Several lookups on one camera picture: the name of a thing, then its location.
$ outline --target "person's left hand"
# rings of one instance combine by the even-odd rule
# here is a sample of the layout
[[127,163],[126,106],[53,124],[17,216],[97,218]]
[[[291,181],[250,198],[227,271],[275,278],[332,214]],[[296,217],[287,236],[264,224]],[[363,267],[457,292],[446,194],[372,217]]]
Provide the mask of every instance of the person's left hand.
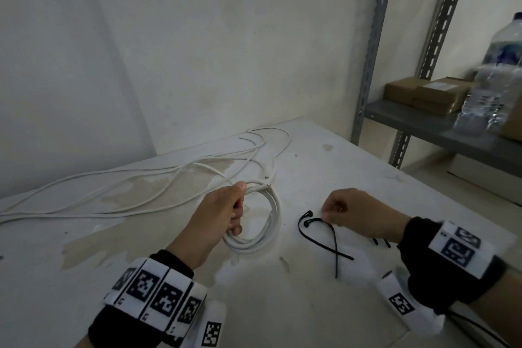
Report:
[[239,181],[205,195],[185,229],[166,250],[193,270],[201,266],[227,231],[233,235],[243,231],[240,222],[245,190],[246,183]]

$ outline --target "black wristband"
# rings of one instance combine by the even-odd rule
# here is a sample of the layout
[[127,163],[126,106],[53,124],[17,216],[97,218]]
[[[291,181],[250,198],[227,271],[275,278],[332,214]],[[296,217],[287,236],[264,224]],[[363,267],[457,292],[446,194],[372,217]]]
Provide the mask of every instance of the black wristband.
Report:
[[[150,258],[190,279],[194,277],[194,272],[189,266],[166,250],[151,254]],[[95,348],[154,348],[163,339],[163,332],[110,305],[103,307],[96,316],[87,335]]]
[[470,304],[488,291],[504,274],[506,264],[494,256],[481,279],[477,279],[428,245],[441,223],[415,217],[406,225],[397,245],[402,262],[410,272],[408,289],[420,304],[440,314],[457,300]]

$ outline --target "brown box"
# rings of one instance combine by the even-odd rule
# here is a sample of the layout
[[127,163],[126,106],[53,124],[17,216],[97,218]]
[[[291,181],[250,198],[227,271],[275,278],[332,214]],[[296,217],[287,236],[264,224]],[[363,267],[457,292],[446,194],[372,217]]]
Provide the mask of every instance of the brown box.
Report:
[[428,84],[425,79],[417,77],[407,77],[405,79],[392,81],[384,87],[384,99],[412,105],[414,102],[414,91],[417,87]]
[[522,96],[511,110],[506,124],[504,124],[504,127],[501,129],[500,135],[522,141]]
[[414,90],[413,107],[435,114],[459,111],[469,90],[478,83],[445,77],[434,80]]

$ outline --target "loose white cable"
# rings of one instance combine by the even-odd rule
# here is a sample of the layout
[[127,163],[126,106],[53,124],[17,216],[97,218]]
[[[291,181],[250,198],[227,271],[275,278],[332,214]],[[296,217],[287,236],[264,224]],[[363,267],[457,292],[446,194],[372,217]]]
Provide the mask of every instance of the loose white cable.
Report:
[[[243,150],[243,151],[238,151],[238,152],[230,152],[230,153],[222,153],[222,154],[216,154],[216,155],[212,155],[212,156],[206,156],[206,157],[202,157],[202,158],[200,158],[198,160],[194,160],[194,161],[192,161],[190,163],[186,163],[184,165],[175,166],[175,167],[164,167],[164,168],[120,168],[120,169],[105,170],[105,171],[94,171],[94,172],[88,172],[88,173],[79,173],[77,175],[72,175],[72,176],[69,176],[69,177],[65,177],[63,179],[56,180],[55,182],[51,182],[51,183],[49,183],[49,184],[47,184],[45,186],[40,187],[39,189],[36,189],[35,191],[29,193],[27,196],[21,198],[20,200],[18,200],[14,204],[12,204],[12,205],[8,206],[7,208],[3,209],[3,211],[0,212],[0,224],[7,223],[7,222],[10,222],[10,221],[13,221],[13,220],[20,220],[20,219],[47,219],[47,218],[49,218],[49,219],[76,219],[76,218],[83,218],[83,217],[84,218],[114,219],[114,218],[121,218],[121,217],[123,218],[123,217],[126,217],[126,216],[147,214],[147,213],[153,213],[153,212],[158,212],[158,211],[172,209],[174,207],[177,207],[177,206],[180,206],[182,204],[185,204],[186,202],[189,202],[189,201],[199,197],[202,194],[205,194],[207,192],[212,191],[216,187],[221,186],[225,181],[230,181],[231,178],[233,178],[240,171],[242,171],[243,168],[250,161],[256,162],[263,169],[265,176],[267,176],[264,166],[260,162],[258,162],[257,160],[253,160],[253,157],[257,154],[258,149],[260,147],[262,147],[266,143],[266,140],[265,140],[265,138],[262,135],[254,132],[254,131],[257,131],[257,130],[261,130],[261,129],[278,129],[278,130],[281,130],[281,131],[285,132],[288,135],[288,141],[286,142],[285,146],[281,150],[279,150],[278,153],[276,153],[276,155],[273,156],[273,158],[272,158],[273,168],[272,168],[271,175],[269,176],[269,181],[271,181],[273,179],[275,171],[276,171],[275,157],[277,157],[285,148],[287,148],[287,146],[290,144],[291,138],[290,138],[290,134],[286,130],[284,130],[282,128],[278,128],[278,127],[260,127],[260,128],[256,128],[255,130],[248,130],[247,131],[249,133],[258,135],[259,137],[261,137],[263,139],[261,144],[256,145],[256,146],[254,146],[254,147],[252,147],[252,148],[250,148],[248,150]],[[253,142],[255,144],[255,142],[252,141],[251,139],[248,139],[248,138],[240,138],[240,139],[245,139],[245,140],[248,140],[248,141]],[[245,157],[237,157],[237,155],[242,155],[242,154],[249,153],[249,152],[251,152],[251,154],[248,157],[246,157],[246,158]],[[236,157],[225,157],[226,155],[234,155],[234,154],[236,155]],[[223,174],[222,172],[218,171],[217,169],[212,168],[209,165],[206,165],[206,164],[203,164],[203,163],[200,162],[200,161],[203,161],[203,160],[212,160],[212,159],[219,159],[219,160],[245,160],[245,163],[238,170],[236,170],[234,173],[232,173],[232,175],[226,176],[225,174]],[[212,172],[220,175],[223,178],[223,180],[220,180],[216,184],[211,185],[210,187],[208,187],[208,188],[206,188],[206,189],[204,189],[204,190],[194,194],[190,198],[184,199],[184,200],[179,201],[179,202],[177,202],[175,204],[171,204],[171,205],[167,205],[167,206],[161,206],[161,207],[153,208],[153,209],[143,209],[143,210],[137,210],[137,211],[123,212],[122,213],[122,211],[128,211],[128,210],[131,210],[131,209],[135,209],[135,208],[137,208],[139,206],[143,206],[143,205],[153,201],[154,199],[158,198],[161,194],[163,194],[166,191],[166,189],[171,185],[171,183],[179,175],[179,173],[181,173],[181,171],[185,167],[187,167],[189,165],[192,165],[192,164],[211,170]],[[117,181],[115,181],[115,182],[113,182],[111,184],[105,185],[105,186],[103,186],[103,187],[101,187],[101,188],[99,188],[99,189],[97,189],[97,190],[95,190],[95,191],[93,191],[91,193],[88,193],[87,195],[83,196],[79,200],[76,200],[74,203],[69,204],[67,206],[63,206],[63,207],[59,208],[58,210],[45,211],[45,212],[44,211],[16,211],[16,210],[13,210],[13,207],[20,205],[25,200],[31,198],[33,195],[35,195],[35,194],[45,190],[46,188],[48,188],[50,186],[54,186],[54,185],[56,185],[56,184],[58,184],[60,182],[66,181],[66,180],[71,180],[71,179],[74,179],[74,178],[77,178],[77,177],[88,176],[88,175],[97,175],[97,174],[101,174],[101,173],[127,172],[127,171],[134,171],[134,170],[136,170],[136,171],[161,171],[161,172],[141,173],[139,175],[134,175],[134,176],[131,176],[131,177],[126,177],[126,178],[123,178],[123,179],[119,179],[119,180],[117,180]],[[98,194],[100,194],[100,193],[102,193],[104,191],[107,191],[108,189],[113,188],[113,187],[121,184],[123,181],[131,179],[133,177],[157,176],[157,175],[162,175],[162,174],[165,174],[165,173],[172,173],[172,172],[174,172],[173,175],[168,179],[167,184],[158,193],[156,193],[151,198],[148,198],[147,200],[144,200],[144,201],[140,202],[139,204],[134,204],[133,206],[127,206],[125,208],[120,208],[120,209],[117,209],[117,210],[105,211],[105,212],[99,212],[99,213],[92,213],[92,214],[76,214],[75,215],[75,214],[59,214],[59,213],[55,213],[56,211],[62,211],[62,210],[68,209],[71,206],[77,205],[77,204],[79,204],[79,203],[81,203],[81,202],[83,202],[83,201],[85,201],[87,199],[90,199],[93,196],[98,195]],[[240,238],[240,237],[235,237],[231,233],[227,233],[223,237],[223,240],[225,241],[227,246],[229,246],[229,248],[231,250],[233,250],[235,252],[238,252],[238,253],[253,253],[255,251],[258,251],[262,247],[266,246],[269,242],[271,242],[271,240],[277,234],[277,230],[279,228],[281,205],[280,205],[280,201],[279,201],[279,198],[277,196],[277,193],[275,192],[273,187],[270,184],[266,184],[266,182],[261,182],[261,181],[257,181],[257,180],[250,181],[250,182],[248,182],[246,194],[249,194],[249,193],[252,193],[252,192],[259,192],[259,193],[264,195],[269,200],[269,202],[271,204],[271,213],[270,213],[270,215],[269,215],[269,217],[268,217],[268,219],[267,219],[267,221],[265,223],[265,226],[263,227],[261,232],[258,234],[258,236],[255,237],[254,239],[243,239],[243,238]]]

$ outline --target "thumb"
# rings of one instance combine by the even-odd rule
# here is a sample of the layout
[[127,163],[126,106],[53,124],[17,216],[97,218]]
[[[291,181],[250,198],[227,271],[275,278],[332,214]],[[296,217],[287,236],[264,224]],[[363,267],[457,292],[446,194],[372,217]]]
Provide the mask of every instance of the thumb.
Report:
[[231,186],[223,196],[225,205],[233,207],[238,200],[244,197],[245,190],[246,183],[244,181],[240,180],[239,182],[236,182],[236,184]]
[[346,214],[343,212],[324,212],[323,220],[326,223],[344,226],[346,224]]

